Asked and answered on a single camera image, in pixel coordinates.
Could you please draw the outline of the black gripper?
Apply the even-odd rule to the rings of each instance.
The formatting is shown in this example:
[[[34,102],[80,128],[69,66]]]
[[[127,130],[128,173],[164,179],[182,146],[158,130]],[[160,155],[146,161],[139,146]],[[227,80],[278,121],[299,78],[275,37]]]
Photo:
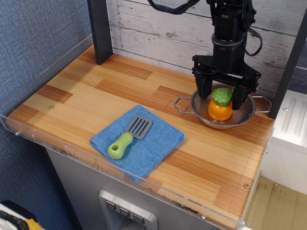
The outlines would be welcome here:
[[[194,55],[192,73],[198,95],[205,100],[212,92],[213,81],[234,87],[232,109],[239,110],[251,92],[258,90],[260,72],[247,65],[246,39],[224,41],[213,39],[212,55]]]

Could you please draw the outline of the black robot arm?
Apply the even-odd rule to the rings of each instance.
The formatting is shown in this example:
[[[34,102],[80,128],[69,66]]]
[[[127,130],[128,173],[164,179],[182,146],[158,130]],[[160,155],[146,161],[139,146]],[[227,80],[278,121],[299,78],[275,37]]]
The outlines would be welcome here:
[[[247,97],[258,90],[261,73],[247,65],[245,55],[248,33],[262,39],[250,26],[257,13],[250,0],[209,0],[214,26],[213,55],[195,55],[192,73],[199,97],[206,99],[212,92],[213,81],[234,88],[232,109],[240,109]]]

